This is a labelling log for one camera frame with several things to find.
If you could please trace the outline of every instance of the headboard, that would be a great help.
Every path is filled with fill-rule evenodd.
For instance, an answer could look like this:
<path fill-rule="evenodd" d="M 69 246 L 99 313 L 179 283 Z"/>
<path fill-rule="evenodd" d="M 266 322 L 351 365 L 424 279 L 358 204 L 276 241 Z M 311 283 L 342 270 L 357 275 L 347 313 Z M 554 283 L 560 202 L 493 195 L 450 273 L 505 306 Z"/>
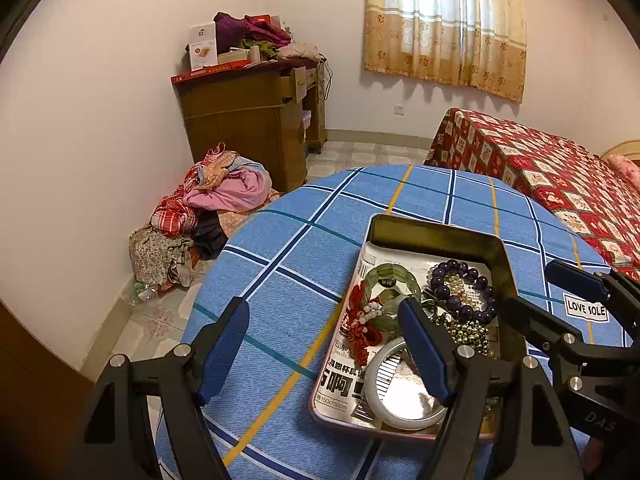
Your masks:
<path fill-rule="evenodd" d="M 640 166 L 640 139 L 620 142 L 620 144 L 616 144 L 613 148 L 603 153 L 600 158 L 602 160 L 607 160 L 607 157 L 614 153 L 624 155 L 629 160 L 632 160 L 637 166 Z"/>

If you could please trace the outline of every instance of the pile of clothes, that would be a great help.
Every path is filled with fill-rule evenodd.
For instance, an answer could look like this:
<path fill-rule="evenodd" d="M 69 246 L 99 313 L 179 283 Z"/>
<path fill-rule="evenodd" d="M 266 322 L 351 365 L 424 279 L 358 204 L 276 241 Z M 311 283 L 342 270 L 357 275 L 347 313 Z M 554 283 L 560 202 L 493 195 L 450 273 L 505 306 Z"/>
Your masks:
<path fill-rule="evenodd" d="M 136 279 L 165 290 L 190 286 L 197 263 L 216 258 L 248 215 L 278 197 L 261 164 L 221 142 L 160 201 L 150 223 L 129 237 Z"/>
<path fill-rule="evenodd" d="M 287 31 L 273 23 L 252 16 L 238 20 L 226 12 L 217 13 L 213 21 L 216 22 L 218 54 L 228 52 L 233 46 L 249 49 L 257 45 L 262 59 L 306 57 L 320 61 L 322 58 L 316 47 L 292 42 Z"/>

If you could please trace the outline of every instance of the white jade bangle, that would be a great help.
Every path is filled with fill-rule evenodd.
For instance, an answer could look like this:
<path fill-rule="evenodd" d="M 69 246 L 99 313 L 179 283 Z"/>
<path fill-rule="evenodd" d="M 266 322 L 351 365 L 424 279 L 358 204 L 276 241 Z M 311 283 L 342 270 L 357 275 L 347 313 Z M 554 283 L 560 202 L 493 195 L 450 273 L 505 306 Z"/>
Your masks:
<path fill-rule="evenodd" d="M 393 341 L 390 341 L 389 343 L 384 345 L 378 351 L 378 353 L 373 356 L 373 359 L 371 360 L 369 365 L 367 365 L 367 370 L 364 377 L 365 396 L 367 397 L 367 403 L 369 404 L 371 410 L 384 423 L 392 426 L 393 428 L 398 428 L 398 430 L 423 430 L 424 428 L 428 428 L 429 426 L 433 426 L 434 424 L 440 422 L 447 413 L 447 409 L 443 406 L 440 406 L 425 418 L 400 418 L 399 416 L 394 415 L 388 409 L 386 409 L 386 407 L 380 401 L 380 397 L 378 396 L 378 387 L 376 383 L 380 365 L 393 354 L 404 350 L 405 348 L 406 343 L 404 342 L 404 337 L 399 337 L 398 339 L 394 339 Z"/>

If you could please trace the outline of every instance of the red plaid cloth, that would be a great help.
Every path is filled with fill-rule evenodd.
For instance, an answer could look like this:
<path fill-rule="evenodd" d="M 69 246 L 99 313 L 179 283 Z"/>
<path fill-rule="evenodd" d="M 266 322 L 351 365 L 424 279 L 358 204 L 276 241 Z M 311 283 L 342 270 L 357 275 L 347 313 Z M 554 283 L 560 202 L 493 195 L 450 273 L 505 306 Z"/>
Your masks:
<path fill-rule="evenodd" d="M 196 211 L 187 205 L 184 205 L 182 199 L 193 190 L 200 181 L 198 179 L 198 166 L 208 166 L 216 160 L 225 151 L 225 145 L 220 142 L 215 149 L 207 152 L 205 158 L 194 164 L 187 174 L 184 176 L 184 183 L 180 184 L 171 194 L 165 196 L 156 210 L 151 215 L 149 221 L 153 227 L 160 229 L 167 236 L 178 236 L 182 233 L 193 231 L 198 224 L 198 216 Z"/>
<path fill-rule="evenodd" d="M 640 279 L 640 194 L 580 144 L 452 108 L 425 164 L 500 178 L 551 211 L 612 267 Z"/>

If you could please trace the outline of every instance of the pink pillow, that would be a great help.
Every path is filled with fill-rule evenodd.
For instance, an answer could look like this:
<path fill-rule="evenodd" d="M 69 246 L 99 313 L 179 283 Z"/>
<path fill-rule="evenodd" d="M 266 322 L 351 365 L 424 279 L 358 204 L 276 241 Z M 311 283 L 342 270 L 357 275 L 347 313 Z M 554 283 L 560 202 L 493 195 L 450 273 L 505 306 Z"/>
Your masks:
<path fill-rule="evenodd" d="M 640 168 L 624 155 L 609 155 L 607 162 L 622 178 L 640 191 Z"/>

